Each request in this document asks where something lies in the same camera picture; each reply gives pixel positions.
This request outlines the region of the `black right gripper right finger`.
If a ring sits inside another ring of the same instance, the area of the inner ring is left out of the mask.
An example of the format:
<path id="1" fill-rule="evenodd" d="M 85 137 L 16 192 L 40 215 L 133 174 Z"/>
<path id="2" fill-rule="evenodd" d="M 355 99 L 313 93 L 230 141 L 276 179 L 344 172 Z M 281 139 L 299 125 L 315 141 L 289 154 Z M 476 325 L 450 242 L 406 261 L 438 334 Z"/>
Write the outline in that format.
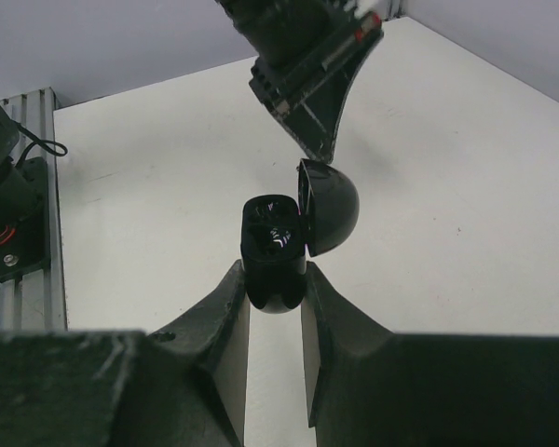
<path id="1" fill-rule="evenodd" d="M 301 322 L 319 446 L 559 446 L 559 337 L 392 332 L 315 264 Z"/>

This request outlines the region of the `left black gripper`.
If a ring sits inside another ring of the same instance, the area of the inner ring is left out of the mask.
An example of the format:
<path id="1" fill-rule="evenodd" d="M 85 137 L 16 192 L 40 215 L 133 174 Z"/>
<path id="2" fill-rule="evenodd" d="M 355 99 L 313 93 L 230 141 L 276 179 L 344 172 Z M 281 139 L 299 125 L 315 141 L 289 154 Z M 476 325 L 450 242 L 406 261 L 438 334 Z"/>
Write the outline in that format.
<path id="1" fill-rule="evenodd" d="M 332 162 L 349 91 L 383 37 L 357 1 L 220 1 L 254 48 L 250 87 L 310 159 Z"/>

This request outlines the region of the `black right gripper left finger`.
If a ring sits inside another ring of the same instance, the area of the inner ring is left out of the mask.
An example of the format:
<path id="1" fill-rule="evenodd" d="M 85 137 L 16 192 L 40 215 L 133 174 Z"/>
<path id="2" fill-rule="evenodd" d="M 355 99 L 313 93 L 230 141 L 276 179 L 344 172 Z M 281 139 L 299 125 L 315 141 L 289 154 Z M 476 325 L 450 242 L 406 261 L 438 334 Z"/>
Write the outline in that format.
<path id="1" fill-rule="evenodd" d="M 240 446 L 249 323 L 234 263 L 149 334 L 0 332 L 0 446 Z"/>

